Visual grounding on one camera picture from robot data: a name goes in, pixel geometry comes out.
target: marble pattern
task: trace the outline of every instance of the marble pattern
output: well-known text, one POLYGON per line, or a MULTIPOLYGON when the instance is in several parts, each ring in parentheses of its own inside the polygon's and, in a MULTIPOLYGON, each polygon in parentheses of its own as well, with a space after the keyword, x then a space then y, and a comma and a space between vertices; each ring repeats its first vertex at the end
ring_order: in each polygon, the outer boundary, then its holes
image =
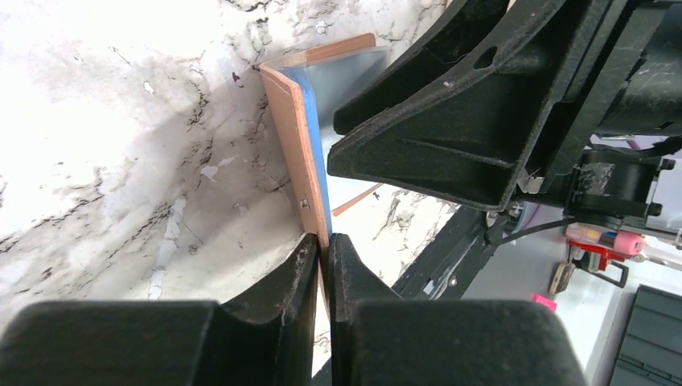
MULTIPOLYGON (((395 59, 444 8, 4 2, 0 331, 31 302, 226 301, 266 275, 301 224, 256 65, 368 31, 395 59)), ((339 227, 390 283, 454 209, 382 187, 339 227)))

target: red component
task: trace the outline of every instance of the red component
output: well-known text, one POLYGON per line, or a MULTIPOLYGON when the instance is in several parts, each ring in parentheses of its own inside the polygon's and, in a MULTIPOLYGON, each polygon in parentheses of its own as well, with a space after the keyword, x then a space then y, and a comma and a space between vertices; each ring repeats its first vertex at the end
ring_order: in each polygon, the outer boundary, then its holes
POLYGON ((605 247, 600 247, 599 245, 583 244, 573 240, 569 240, 569 245, 575 248, 580 248, 586 252, 598 253, 599 256, 601 256, 599 259, 600 271, 606 271, 606 267, 609 265, 609 260, 625 261, 631 257, 622 253, 614 252, 613 250, 605 247))

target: black wire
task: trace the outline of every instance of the black wire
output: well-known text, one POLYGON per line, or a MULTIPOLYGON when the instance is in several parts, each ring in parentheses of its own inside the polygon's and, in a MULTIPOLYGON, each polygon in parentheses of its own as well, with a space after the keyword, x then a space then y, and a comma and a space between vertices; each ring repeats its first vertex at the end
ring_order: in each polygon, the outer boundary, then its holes
POLYGON ((502 244, 506 244, 508 242, 520 239, 521 237, 528 236, 528 235, 531 235, 531 234, 536 233, 536 232, 542 232, 542 231, 546 231, 548 229, 563 227, 566 225, 573 224, 575 222, 576 222, 575 219, 563 219, 563 220, 553 221, 551 223, 536 225, 534 227, 525 228, 523 231, 519 231, 517 233, 512 233, 510 236, 500 238, 498 240, 491 240, 490 245, 492 245, 494 247, 499 247, 502 244))

